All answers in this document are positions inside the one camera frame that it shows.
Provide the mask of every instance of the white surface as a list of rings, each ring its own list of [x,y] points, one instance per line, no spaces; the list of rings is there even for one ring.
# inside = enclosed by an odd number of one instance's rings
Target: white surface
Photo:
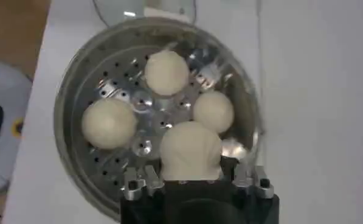
[[[266,0],[261,24],[281,223],[363,223],[363,1]]]
[[[254,1],[199,0],[198,25],[228,43],[249,75],[257,77],[254,7]],[[75,52],[104,28],[92,1],[52,1],[3,223],[114,223],[69,180],[53,135],[54,99],[62,74]]]

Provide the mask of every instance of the white dough ball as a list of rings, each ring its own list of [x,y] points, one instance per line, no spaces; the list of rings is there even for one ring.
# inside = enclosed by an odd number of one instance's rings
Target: white dough ball
[[[128,143],[136,132],[137,119],[131,107],[118,99],[101,99],[89,106],[81,127],[84,137],[100,149],[114,149]]]
[[[231,101],[221,92],[207,92],[199,96],[193,106],[193,118],[207,128],[222,133],[234,120]]]
[[[222,170],[221,139],[197,122],[183,122],[167,131],[160,144],[164,180],[217,180]]]
[[[173,95],[188,83],[189,68],[185,60],[174,51],[152,54],[145,67],[147,85],[162,96]]]

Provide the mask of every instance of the metal pot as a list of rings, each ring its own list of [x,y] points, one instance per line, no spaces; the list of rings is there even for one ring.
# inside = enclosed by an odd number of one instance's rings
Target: metal pot
[[[189,85],[171,97],[152,93],[143,73],[148,57],[162,49],[184,57],[191,71]],[[125,168],[158,159],[164,132],[190,120],[199,94],[213,89],[227,95],[235,109],[233,125],[221,138],[236,139],[249,149],[248,162],[253,164],[261,133],[254,87],[215,37],[163,18],[129,20],[101,32],[72,59],[55,100],[55,139],[68,174],[91,204],[120,220]],[[137,135],[124,149],[95,149],[81,132],[84,110],[104,97],[130,103],[139,119]]]

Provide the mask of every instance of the white device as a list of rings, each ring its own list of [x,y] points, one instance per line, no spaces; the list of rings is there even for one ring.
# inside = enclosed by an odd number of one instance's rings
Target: white device
[[[31,86],[23,73],[0,63],[0,189],[14,168]]]

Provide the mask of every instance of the metal bracket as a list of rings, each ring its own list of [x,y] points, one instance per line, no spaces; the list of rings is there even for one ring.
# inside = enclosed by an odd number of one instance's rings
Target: metal bracket
[[[243,188],[247,194],[253,187],[254,180],[246,175],[246,167],[244,164],[238,164],[234,169],[234,180],[232,182],[237,187]]]
[[[274,186],[271,184],[270,180],[266,176],[263,166],[255,167],[255,179],[256,179],[256,193],[259,198],[273,198],[274,196]]]
[[[142,196],[142,188],[146,186],[145,180],[138,180],[137,170],[134,167],[128,167],[125,176],[125,188],[123,194],[129,201],[139,200]]]
[[[153,196],[156,191],[162,190],[165,186],[164,182],[157,176],[156,171],[153,166],[145,166],[146,172],[146,184],[148,193],[150,196]]]

